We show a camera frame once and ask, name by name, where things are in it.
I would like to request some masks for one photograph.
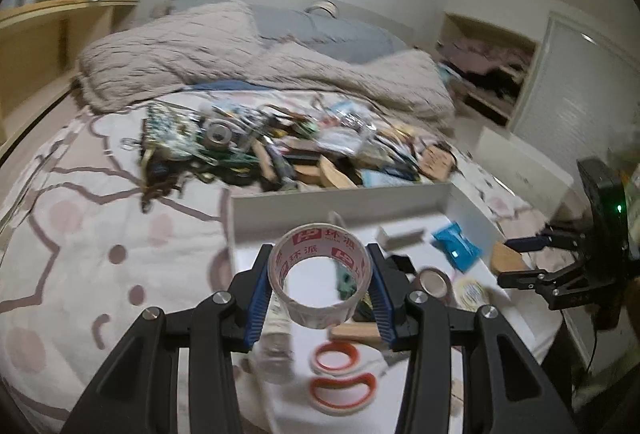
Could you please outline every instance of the white box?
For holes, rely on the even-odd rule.
[[[508,319],[524,344],[542,361],[561,324],[561,316],[549,311],[544,300],[530,291],[497,286],[488,265],[494,243],[504,237],[460,189],[449,183],[351,189],[322,192],[290,192],[234,196],[229,200],[228,244],[235,271],[251,268],[263,243],[275,243],[290,229],[309,223],[327,223],[330,211],[344,219],[347,229],[364,244],[374,242],[379,225],[393,233],[400,229],[425,227],[424,241],[395,253],[409,255],[416,270],[435,266],[452,279],[459,275],[446,255],[431,241],[431,234],[457,221],[463,234],[482,249],[478,261],[466,273],[490,290],[492,302]],[[335,268],[331,263],[308,263],[287,276],[289,295],[307,305],[335,303]],[[332,295],[318,288],[333,289]],[[296,378],[287,385],[261,382],[266,412],[274,432],[379,432],[392,433],[402,400],[407,363],[393,366],[380,381],[377,403],[353,416],[330,417],[306,402],[305,385],[311,376],[308,356],[326,341],[324,330],[292,325],[292,346]],[[462,380],[462,357],[452,350],[452,376]],[[462,416],[452,418],[450,432],[462,431]]]

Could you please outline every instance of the bed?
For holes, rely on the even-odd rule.
[[[91,107],[40,148],[0,211],[0,374],[38,432],[60,430],[146,306],[189,308],[232,277],[226,201],[259,188],[193,179],[142,213],[139,150],[127,144],[140,135],[149,99],[191,110],[232,100],[306,112],[318,97],[324,104],[349,98],[376,112],[376,125],[404,121],[427,141],[449,124],[453,105],[427,54],[405,50],[349,64],[295,38],[265,46],[255,23],[242,3],[208,4],[107,36],[81,53],[79,81]],[[261,89],[183,90],[227,79]],[[456,157],[466,175],[455,182],[495,217],[469,181],[487,183],[481,169]],[[554,334],[530,346],[536,356]],[[235,360],[245,431],[267,430],[246,361]],[[181,356],[180,432],[188,432],[186,378]]]

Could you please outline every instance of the floor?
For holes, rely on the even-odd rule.
[[[79,105],[74,96],[67,94],[58,105],[47,114],[23,138],[0,166],[0,201],[11,190],[12,185],[20,173],[34,157],[36,151],[45,144],[56,132],[69,123],[78,113]]]

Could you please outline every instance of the scissors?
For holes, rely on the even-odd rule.
[[[346,354],[349,361],[342,365],[325,365],[321,361],[327,353]],[[350,342],[326,342],[318,346],[309,357],[309,367],[318,374],[309,381],[308,393],[311,405],[329,416],[348,416],[361,411],[376,397],[378,379],[389,367],[409,357],[409,353],[393,353]],[[366,394],[350,403],[332,403],[321,397],[322,390],[347,391],[364,384]]]

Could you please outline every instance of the blue packet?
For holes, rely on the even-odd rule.
[[[444,251],[451,265],[463,273],[471,268],[482,250],[468,239],[462,236],[462,230],[458,223],[451,223],[449,226],[438,230],[433,234]]]

